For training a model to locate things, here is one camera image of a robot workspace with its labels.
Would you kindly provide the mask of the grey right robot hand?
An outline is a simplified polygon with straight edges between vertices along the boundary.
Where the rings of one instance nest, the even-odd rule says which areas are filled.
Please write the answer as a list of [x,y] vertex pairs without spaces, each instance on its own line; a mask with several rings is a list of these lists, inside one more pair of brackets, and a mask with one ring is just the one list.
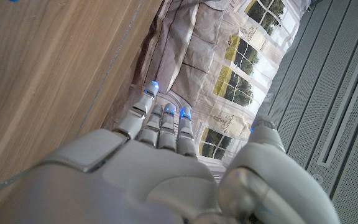
[[191,109],[151,82],[118,126],[53,151],[14,182],[0,223],[339,223],[272,120],[254,119],[220,180],[198,160]]

